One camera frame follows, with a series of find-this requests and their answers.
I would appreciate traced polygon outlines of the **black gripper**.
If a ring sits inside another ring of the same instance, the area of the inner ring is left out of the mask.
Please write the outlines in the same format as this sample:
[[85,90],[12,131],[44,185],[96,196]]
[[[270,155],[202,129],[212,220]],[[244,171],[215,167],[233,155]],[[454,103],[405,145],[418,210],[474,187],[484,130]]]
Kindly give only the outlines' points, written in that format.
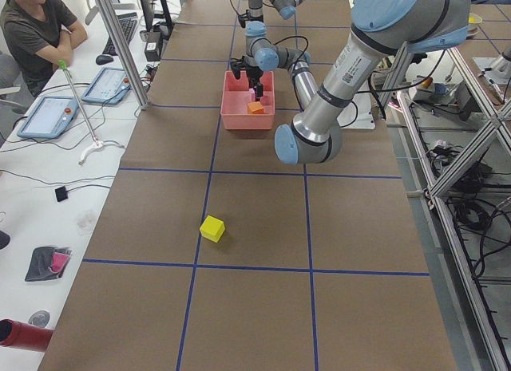
[[258,66],[246,65],[245,72],[248,85],[255,90],[256,100],[259,100],[263,96],[263,85],[260,83],[263,71]]

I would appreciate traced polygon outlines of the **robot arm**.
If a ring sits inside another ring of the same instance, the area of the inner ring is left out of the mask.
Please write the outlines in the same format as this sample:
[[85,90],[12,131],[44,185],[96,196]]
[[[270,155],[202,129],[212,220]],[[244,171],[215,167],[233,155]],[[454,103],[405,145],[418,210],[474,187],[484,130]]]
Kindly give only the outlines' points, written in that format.
[[[244,13],[239,13],[235,7],[233,10],[240,26],[244,29],[249,22],[264,22],[263,6],[265,0],[248,0],[248,9]],[[300,6],[306,0],[267,0],[270,7],[274,8],[278,14],[287,20],[295,15],[296,7]]]
[[[302,111],[275,131],[275,153],[285,164],[332,160],[342,145],[338,117],[379,61],[407,45],[411,53],[448,49],[467,36],[471,0],[354,0],[347,44],[317,85],[307,55],[271,43],[263,0],[248,0],[244,68],[253,81],[281,68],[290,73]],[[284,19],[305,0],[268,0]]]

